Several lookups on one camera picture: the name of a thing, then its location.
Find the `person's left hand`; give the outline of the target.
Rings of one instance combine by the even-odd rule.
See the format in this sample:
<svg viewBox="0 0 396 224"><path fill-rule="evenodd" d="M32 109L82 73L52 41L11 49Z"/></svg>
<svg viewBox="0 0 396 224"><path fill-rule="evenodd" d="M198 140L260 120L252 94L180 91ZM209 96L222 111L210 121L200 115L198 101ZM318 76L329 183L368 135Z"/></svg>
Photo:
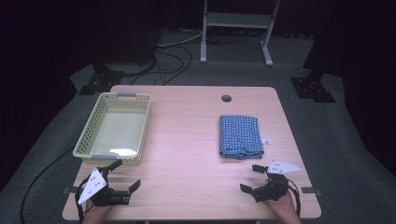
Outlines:
<svg viewBox="0 0 396 224"><path fill-rule="evenodd" d="M91 200L86 202L86 211L81 224L103 224L111 206L96 206Z"/></svg>

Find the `white metal stand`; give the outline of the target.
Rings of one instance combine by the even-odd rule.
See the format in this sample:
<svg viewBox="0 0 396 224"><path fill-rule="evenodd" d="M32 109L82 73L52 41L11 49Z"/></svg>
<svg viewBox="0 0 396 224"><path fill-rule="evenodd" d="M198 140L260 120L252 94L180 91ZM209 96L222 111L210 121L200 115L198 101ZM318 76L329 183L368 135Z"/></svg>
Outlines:
<svg viewBox="0 0 396 224"><path fill-rule="evenodd" d="M207 62L206 34L209 27L233 27L233 28L254 28L265 29L266 35L260 42L264 62L267 66L274 65L270 55L268 44L276 22L277 12L281 0L275 0L271 14L238 14L227 12L211 12L207 9L208 0L204 0L202 40L200 44L200 63Z"/></svg>

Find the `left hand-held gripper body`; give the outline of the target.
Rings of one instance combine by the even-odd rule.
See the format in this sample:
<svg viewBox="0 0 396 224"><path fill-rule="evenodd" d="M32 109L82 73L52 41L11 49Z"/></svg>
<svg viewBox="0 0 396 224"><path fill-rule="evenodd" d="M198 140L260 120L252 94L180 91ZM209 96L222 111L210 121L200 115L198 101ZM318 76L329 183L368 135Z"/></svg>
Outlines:
<svg viewBox="0 0 396 224"><path fill-rule="evenodd" d="M115 190L105 182L100 168L94 168L87 178L78 186L77 205L91 200L96 206L128 205L131 194L127 190Z"/></svg>

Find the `black stand base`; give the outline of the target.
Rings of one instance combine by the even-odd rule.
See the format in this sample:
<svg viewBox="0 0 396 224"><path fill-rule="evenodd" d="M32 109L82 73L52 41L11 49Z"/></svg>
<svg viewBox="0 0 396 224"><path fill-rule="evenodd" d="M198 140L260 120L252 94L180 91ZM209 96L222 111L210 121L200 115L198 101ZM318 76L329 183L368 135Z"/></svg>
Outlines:
<svg viewBox="0 0 396 224"><path fill-rule="evenodd" d="M324 88L317 78L292 77L290 79L300 99L312 99L315 103L334 103L332 94Z"/></svg>
<svg viewBox="0 0 396 224"><path fill-rule="evenodd" d="M93 95L96 92L109 92L114 85L118 85L124 73L110 69L103 61L92 63L94 73L87 85L79 91L79 95Z"/></svg>

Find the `person's right hand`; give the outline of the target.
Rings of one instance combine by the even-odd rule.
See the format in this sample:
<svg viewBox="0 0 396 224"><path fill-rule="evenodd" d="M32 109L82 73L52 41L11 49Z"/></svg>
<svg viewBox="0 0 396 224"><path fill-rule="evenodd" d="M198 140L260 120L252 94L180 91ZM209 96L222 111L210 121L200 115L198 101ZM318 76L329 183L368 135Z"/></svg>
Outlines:
<svg viewBox="0 0 396 224"><path fill-rule="evenodd" d="M293 200L289 192L277 201L267 200L263 202L277 216L282 224L302 224L294 208Z"/></svg>

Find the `blue checked folded cloth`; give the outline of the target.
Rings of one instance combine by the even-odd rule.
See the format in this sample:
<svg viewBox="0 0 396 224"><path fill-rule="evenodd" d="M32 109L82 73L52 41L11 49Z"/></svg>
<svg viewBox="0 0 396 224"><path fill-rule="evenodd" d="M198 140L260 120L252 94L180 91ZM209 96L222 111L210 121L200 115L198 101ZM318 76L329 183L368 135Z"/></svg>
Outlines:
<svg viewBox="0 0 396 224"><path fill-rule="evenodd" d="M224 159L261 159L264 147L258 119L250 116L220 116L219 154Z"/></svg>

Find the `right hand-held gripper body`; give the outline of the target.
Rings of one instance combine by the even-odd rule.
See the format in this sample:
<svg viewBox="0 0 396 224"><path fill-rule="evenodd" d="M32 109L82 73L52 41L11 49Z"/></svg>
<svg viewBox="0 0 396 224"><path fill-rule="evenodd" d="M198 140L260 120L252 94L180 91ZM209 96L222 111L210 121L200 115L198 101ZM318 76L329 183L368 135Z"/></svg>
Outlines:
<svg viewBox="0 0 396 224"><path fill-rule="evenodd" d="M280 197L285 195L289 189L292 190L296 201L300 201L299 190L296 186L291 187L289 180L285 174L302 171L304 168L299 165L272 160L266 172L268 182L263 186L253 189L251 195L256 202L264 202L267 200L277 201Z"/></svg>

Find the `cream perforated plastic basket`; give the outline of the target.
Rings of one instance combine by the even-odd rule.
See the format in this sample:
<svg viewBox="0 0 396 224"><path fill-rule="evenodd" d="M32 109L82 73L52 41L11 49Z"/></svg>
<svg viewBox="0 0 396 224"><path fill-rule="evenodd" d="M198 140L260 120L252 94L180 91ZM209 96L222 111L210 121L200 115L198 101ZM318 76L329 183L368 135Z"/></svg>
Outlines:
<svg viewBox="0 0 396 224"><path fill-rule="evenodd" d="M105 92L98 97L74 148L73 155L88 164L139 165L151 115L151 96Z"/></svg>

